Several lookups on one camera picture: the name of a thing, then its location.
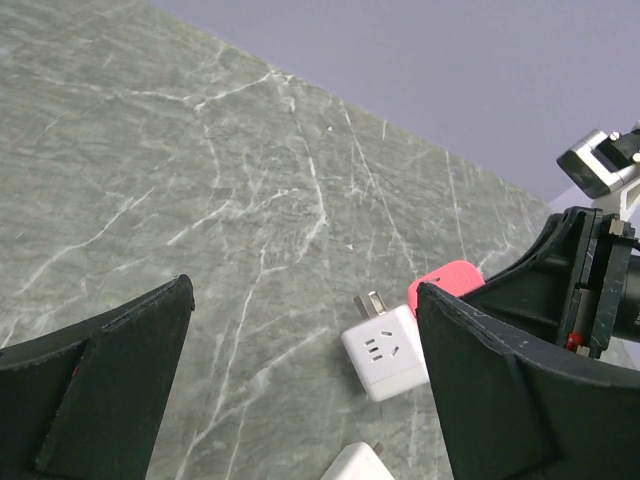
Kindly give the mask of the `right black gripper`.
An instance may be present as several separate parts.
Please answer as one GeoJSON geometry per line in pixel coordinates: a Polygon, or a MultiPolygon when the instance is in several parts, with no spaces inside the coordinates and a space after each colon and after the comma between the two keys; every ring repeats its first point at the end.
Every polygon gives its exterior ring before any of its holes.
{"type": "Polygon", "coordinates": [[[529,250],[462,300],[549,343],[598,359],[618,337],[639,340],[639,238],[632,224],[597,208],[553,214],[529,250]]]}

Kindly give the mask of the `grey cube adapter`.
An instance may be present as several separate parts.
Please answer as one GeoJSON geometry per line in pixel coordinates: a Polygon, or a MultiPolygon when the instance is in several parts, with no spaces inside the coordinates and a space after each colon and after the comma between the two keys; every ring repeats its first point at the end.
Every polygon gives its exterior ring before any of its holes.
{"type": "Polygon", "coordinates": [[[345,446],[320,480],[394,480],[376,451],[365,442],[345,446]]]}

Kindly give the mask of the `pink plug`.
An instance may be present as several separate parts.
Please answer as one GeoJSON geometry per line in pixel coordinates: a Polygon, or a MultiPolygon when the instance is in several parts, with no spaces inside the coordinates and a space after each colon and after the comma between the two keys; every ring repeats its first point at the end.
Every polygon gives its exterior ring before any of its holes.
{"type": "Polygon", "coordinates": [[[417,289],[421,283],[431,283],[445,292],[460,297],[485,284],[480,270],[466,260],[451,261],[420,278],[414,280],[408,288],[408,306],[417,316],[417,289]]]}

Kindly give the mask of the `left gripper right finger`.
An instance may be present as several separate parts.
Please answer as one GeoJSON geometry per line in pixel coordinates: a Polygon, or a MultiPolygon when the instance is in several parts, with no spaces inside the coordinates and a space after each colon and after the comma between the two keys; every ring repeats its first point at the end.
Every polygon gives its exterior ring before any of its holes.
{"type": "Polygon", "coordinates": [[[638,478],[638,371],[549,344],[432,284],[417,293],[454,478],[638,478]]]}

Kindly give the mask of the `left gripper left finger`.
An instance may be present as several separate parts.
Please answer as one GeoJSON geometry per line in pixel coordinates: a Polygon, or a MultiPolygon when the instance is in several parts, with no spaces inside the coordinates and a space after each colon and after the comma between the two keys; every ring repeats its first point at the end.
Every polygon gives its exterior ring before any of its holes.
{"type": "Polygon", "coordinates": [[[2,478],[145,478],[193,310],[180,275],[2,349],[2,478]]]}

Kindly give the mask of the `white socket cube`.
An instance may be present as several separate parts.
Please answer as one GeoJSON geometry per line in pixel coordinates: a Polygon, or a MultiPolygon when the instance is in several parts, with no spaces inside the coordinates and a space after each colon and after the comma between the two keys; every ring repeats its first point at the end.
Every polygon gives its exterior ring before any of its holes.
{"type": "Polygon", "coordinates": [[[418,326],[407,304],[388,309],[379,293],[354,303],[362,321],[341,340],[368,398],[382,402],[429,382],[418,326]]]}

